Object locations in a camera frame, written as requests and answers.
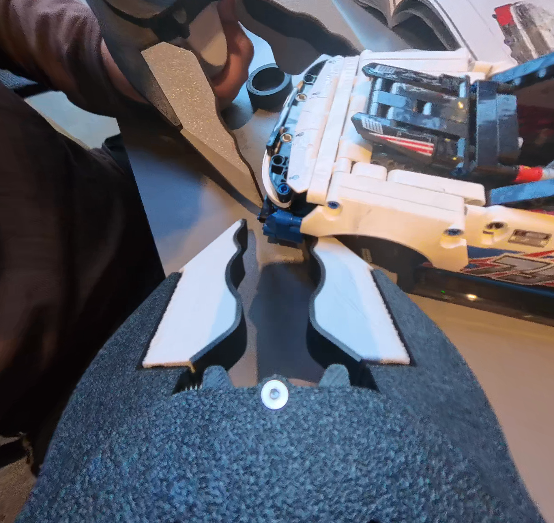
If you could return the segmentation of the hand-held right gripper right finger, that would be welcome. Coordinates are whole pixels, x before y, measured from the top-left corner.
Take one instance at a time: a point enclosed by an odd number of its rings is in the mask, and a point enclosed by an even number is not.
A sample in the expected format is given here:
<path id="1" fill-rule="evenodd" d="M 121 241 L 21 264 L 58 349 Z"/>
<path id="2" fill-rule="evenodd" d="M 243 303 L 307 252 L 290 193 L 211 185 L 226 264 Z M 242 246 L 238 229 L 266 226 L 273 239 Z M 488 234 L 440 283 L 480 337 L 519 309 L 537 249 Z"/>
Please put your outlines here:
<path id="1" fill-rule="evenodd" d="M 311 253 L 320 271 L 309 302 L 315 332 L 355 362 L 410 364 L 371 265 L 335 238 L 319 238 Z"/>

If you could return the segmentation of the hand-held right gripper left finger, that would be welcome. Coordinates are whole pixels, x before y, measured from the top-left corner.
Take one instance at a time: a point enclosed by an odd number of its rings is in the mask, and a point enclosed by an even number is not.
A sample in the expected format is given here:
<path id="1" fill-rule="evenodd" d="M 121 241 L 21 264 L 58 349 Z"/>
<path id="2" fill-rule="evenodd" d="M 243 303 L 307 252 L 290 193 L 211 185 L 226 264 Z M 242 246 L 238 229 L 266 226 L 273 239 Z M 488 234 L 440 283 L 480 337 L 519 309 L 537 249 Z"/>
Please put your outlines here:
<path id="1" fill-rule="evenodd" d="M 200 368 L 201 359 L 238 328 L 247 245 L 246 220 L 239 219 L 178 271 L 143 368 Z"/>

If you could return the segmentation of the black toy tire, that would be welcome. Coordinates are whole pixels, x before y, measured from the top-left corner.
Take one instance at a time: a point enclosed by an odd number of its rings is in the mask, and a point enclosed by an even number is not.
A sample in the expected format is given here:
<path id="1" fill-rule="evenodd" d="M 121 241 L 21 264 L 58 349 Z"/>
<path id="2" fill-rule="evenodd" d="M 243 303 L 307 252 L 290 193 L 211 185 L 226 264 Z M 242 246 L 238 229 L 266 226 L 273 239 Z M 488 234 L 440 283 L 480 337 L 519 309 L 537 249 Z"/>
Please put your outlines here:
<path id="1" fill-rule="evenodd" d="M 292 77 L 275 63 L 254 69 L 246 82 L 253 111 L 279 110 L 293 89 Z"/>

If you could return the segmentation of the toy brick race car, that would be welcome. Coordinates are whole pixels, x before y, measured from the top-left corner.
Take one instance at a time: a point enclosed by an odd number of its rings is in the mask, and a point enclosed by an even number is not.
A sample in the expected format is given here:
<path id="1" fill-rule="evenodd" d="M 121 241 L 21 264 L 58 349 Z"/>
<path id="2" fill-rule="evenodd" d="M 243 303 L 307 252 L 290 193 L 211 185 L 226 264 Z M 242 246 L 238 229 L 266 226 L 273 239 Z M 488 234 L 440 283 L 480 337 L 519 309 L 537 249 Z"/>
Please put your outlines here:
<path id="1" fill-rule="evenodd" d="M 553 325 L 553 53 L 322 56 L 262 161 L 266 236 L 341 239 L 407 292 Z"/>

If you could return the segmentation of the person's left forearm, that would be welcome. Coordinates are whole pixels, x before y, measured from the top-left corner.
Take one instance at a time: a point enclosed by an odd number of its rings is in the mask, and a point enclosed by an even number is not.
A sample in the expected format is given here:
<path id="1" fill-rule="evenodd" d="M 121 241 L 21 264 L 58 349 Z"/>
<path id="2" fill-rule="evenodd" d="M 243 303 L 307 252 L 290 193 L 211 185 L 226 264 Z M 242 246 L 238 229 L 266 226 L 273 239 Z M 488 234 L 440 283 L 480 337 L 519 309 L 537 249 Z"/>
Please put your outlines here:
<path id="1" fill-rule="evenodd" d="M 79 0 L 1 0 L 1 68 L 117 117 L 145 103 L 120 71 L 93 12 Z"/>

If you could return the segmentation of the grey desk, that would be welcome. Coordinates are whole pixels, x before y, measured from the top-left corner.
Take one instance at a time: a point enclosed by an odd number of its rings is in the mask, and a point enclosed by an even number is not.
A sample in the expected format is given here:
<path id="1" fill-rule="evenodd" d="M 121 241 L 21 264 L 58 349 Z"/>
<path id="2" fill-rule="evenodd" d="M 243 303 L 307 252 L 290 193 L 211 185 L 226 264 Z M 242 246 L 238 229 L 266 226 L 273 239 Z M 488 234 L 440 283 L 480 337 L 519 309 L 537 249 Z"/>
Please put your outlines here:
<path id="1" fill-rule="evenodd" d="M 247 346 L 230 377 L 252 386 L 279 374 L 314 384 L 323 369 L 305 333 L 314 284 L 300 249 L 267 241 L 259 206 L 243 197 L 177 129 L 146 115 L 120 125 L 163 268 L 180 269 L 246 219 L 246 277 L 239 287 Z M 458 348 L 481 382 L 532 498 L 553 522 L 553 327 L 421 296 L 410 300 Z"/>

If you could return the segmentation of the person's left hand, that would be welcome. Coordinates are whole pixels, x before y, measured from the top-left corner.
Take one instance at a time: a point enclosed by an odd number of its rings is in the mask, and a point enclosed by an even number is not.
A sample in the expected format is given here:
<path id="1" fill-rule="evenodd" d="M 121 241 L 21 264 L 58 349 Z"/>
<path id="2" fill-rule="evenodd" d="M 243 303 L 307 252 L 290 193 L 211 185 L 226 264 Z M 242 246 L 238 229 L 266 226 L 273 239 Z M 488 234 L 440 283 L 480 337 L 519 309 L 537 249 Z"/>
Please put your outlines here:
<path id="1" fill-rule="evenodd" d="M 227 59 L 217 76 L 211 78 L 220 111 L 227 109 L 247 82 L 254 47 L 239 24 L 236 0 L 220 0 L 217 4 L 219 21 L 227 45 Z"/>

